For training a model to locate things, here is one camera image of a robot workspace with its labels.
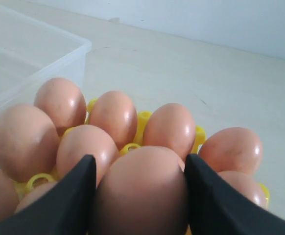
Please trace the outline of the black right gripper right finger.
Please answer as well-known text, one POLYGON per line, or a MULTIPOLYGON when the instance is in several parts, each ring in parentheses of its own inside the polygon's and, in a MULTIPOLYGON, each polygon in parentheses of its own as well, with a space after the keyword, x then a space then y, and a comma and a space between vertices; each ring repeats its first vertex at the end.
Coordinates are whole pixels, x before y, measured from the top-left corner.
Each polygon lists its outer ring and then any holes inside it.
POLYGON ((225 182, 197 154, 184 170, 194 235, 285 235, 285 220, 257 206, 225 182))

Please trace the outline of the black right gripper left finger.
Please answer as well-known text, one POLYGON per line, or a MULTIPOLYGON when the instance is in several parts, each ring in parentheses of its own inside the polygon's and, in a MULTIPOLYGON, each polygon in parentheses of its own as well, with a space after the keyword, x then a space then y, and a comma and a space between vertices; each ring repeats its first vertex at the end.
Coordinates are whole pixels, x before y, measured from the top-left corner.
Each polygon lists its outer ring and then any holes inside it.
POLYGON ((95 159, 85 155, 46 194, 0 222, 0 235, 85 235, 95 187, 95 159))

